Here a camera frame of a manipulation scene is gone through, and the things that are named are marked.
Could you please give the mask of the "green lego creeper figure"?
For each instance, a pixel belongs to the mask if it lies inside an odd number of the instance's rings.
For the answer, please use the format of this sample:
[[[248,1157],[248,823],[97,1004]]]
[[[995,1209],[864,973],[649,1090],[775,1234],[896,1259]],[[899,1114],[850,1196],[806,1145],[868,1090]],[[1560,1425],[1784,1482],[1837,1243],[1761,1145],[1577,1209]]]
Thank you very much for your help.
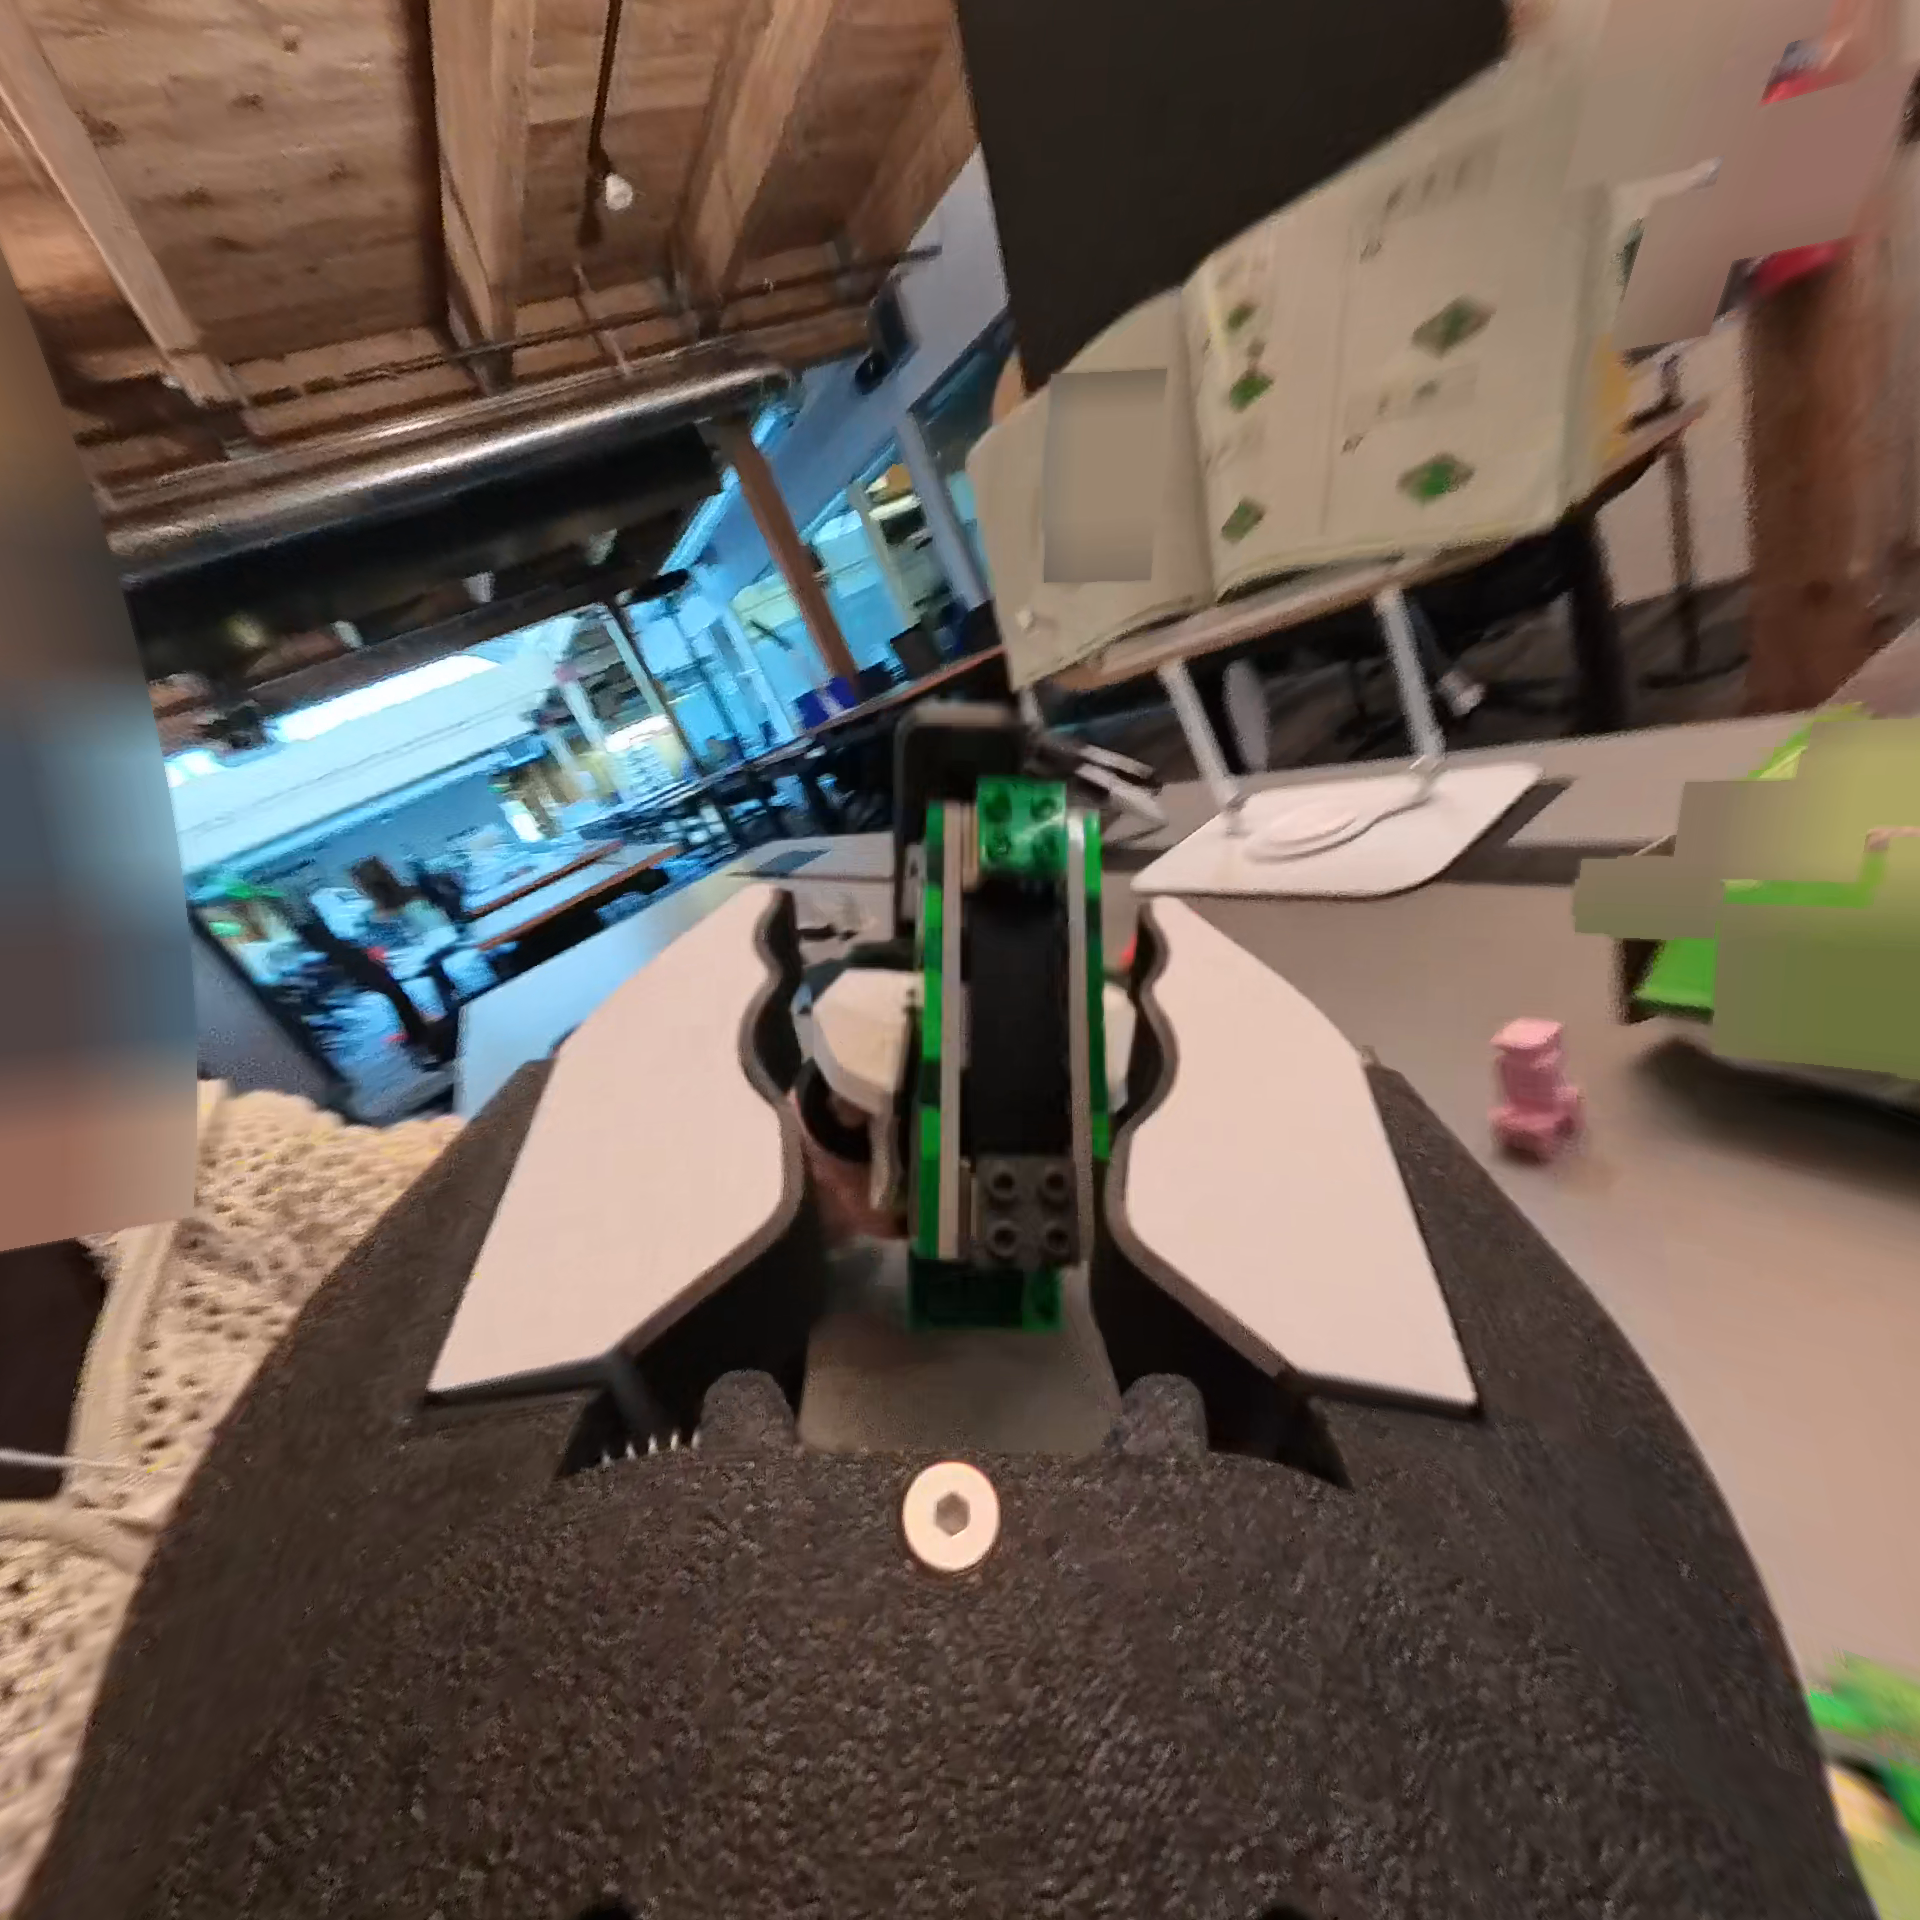
[[[921,818],[906,1047],[906,1324],[1056,1332],[1113,1165],[1101,818],[973,772]]]

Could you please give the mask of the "white book stand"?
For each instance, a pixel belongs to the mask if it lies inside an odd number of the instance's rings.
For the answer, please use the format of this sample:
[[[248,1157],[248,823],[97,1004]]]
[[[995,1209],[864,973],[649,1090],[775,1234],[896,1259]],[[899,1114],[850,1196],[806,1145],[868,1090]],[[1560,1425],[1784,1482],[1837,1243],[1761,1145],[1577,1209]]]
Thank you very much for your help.
[[[1448,764],[1398,584],[1376,591],[1376,626],[1414,742],[1409,772],[1252,790],[1228,772],[1192,665],[1160,665],[1215,815],[1131,876],[1144,897],[1398,897],[1453,866],[1544,783],[1541,764]]]

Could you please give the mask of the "black panel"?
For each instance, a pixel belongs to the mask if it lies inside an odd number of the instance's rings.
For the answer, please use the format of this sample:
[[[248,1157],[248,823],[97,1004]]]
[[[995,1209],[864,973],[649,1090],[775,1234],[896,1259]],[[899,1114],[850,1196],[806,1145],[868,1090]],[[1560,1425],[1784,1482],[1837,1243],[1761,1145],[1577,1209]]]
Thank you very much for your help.
[[[1502,0],[964,0],[1024,394],[1508,53]]]

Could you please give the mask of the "metal ceiling pipe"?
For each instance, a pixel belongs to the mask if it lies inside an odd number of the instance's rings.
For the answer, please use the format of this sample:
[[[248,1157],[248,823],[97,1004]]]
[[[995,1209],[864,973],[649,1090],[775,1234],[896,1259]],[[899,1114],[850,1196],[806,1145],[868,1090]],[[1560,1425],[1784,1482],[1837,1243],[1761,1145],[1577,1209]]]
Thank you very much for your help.
[[[131,591],[136,584],[264,554],[345,525],[393,525],[482,486],[750,411],[787,387],[792,369],[760,354],[661,380],[567,375],[457,411],[386,420],[322,444],[158,476],[109,497],[108,547]]]

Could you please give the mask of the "wooden post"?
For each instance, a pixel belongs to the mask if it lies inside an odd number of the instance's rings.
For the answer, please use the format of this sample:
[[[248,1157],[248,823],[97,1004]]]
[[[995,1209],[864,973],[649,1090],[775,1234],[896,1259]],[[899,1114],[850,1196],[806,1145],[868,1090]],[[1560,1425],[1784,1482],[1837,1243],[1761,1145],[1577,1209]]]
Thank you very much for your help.
[[[1802,714],[1917,613],[1917,272],[1878,213],[1747,316],[1747,714]]]

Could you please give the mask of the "cream knit sweater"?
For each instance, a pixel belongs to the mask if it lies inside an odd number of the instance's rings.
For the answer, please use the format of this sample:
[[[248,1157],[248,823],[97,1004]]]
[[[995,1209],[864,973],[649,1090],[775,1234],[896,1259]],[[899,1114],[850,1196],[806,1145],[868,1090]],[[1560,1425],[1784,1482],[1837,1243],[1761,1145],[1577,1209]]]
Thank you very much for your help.
[[[0,1895],[20,1903],[63,1810],[136,1578],[257,1363],[458,1137],[353,1127],[201,1077],[194,1205],[87,1239],[108,1304],[77,1358],[63,1485],[0,1519]]]

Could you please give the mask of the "pink lego pig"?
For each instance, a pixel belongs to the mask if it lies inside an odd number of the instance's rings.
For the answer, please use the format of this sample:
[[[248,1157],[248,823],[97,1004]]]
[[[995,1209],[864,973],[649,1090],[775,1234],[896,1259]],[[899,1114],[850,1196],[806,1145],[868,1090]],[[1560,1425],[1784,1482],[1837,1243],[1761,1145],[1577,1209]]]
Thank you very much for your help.
[[[1490,1137],[1508,1157],[1549,1165],[1583,1133],[1583,1090],[1565,1074],[1565,1024],[1516,1017],[1490,1038]]]

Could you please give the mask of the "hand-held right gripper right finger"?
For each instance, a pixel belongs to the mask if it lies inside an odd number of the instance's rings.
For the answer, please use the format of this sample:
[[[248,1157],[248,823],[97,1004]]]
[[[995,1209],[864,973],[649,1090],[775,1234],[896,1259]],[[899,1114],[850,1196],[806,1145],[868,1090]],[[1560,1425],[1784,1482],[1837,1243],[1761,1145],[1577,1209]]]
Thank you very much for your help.
[[[1181,897],[1137,909],[1137,963],[1165,1070],[1117,1137],[1117,1247],[1266,1379],[1470,1418],[1363,1051]]]

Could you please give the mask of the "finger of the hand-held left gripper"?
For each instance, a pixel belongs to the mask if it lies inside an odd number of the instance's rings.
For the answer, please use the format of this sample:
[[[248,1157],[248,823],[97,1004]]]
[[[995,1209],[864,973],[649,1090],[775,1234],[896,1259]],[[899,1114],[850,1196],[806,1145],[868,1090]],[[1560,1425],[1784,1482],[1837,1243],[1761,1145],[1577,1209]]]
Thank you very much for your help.
[[[810,1070],[837,1133],[883,1157],[921,1074],[921,973],[837,973],[810,1011]]]

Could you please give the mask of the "hanging light bulb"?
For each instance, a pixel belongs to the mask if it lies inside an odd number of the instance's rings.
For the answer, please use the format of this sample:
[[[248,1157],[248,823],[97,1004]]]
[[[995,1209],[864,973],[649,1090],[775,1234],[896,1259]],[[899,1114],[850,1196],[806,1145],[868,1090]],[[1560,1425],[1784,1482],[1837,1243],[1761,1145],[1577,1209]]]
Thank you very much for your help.
[[[601,37],[598,37],[598,70],[591,70],[581,215],[574,215],[574,249],[581,253],[601,244],[601,215],[629,204],[629,180],[618,176],[618,165],[610,151],[610,110],[612,110],[625,6],[610,0],[598,27],[601,27]]]

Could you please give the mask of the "wooden table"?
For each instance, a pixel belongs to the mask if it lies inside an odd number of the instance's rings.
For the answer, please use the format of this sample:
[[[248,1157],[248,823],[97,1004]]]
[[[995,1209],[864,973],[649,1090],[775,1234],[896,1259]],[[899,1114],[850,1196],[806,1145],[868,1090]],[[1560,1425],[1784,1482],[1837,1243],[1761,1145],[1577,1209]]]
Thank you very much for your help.
[[[1137,678],[1154,678],[1165,662],[1196,662],[1215,656],[1239,642],[1266,642],[1302,628],[1310,618],[1376,601],[1388,587],[1431,587],[1448,576],[1466,576],[1474,566],[1497,566],[1516,554],[1531,540],[1570,535],[1577,525],[1594,525],[1617,494],[1638,486],[1638,476],[1693,435],[1693,423],[1706,411],[1706,403],[1680,403],[1649,423],[1638,423],[1624,452],[1605,468],[1598,486],[1577,497],[1544,535],[1516,540],[1479,540],[1479,547],[1446,547],[1423,554],[1398,562],[1352,562],[1352,566],[1317,566],[1284,584],[1269,584],[1261,591],[1228,598],[1215,606],[1123,637],[1101,647],[1090,662],[1072,662],[1053,678],[1056,694],[1101,694]]]

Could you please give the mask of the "open instruction booklet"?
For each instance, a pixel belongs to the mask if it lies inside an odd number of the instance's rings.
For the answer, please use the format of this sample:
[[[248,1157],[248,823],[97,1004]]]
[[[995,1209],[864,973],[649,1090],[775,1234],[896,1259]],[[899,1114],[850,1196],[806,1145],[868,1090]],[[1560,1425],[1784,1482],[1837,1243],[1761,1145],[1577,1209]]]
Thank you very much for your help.
[[[1508,57],[1131,308],[966,453],[1011,687],[1302,573],[1549,527],[1624,462],[1643,202]]]

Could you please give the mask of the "green lego set box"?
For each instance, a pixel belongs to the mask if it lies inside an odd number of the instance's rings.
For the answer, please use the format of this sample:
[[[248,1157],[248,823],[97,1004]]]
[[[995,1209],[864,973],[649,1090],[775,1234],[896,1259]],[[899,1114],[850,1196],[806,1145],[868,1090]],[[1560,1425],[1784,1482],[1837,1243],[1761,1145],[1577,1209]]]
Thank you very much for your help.
[[[1738,783],[1685,783],[1624,882],[1617,1017],[1723,1063],[1917,1103],[1917,717],[1827,711]]]

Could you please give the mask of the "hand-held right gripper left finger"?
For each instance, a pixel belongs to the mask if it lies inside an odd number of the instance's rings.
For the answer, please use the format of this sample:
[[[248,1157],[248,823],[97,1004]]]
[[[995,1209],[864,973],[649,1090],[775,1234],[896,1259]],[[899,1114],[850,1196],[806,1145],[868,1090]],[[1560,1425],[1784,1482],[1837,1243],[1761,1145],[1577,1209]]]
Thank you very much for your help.
[[[726,1374],[768,1374],[798,1412],[827,1310],[798,986],[798,906],[750,882],[560,1041],[428,1371],[431,1406],[591,1389],[661,1442]]]

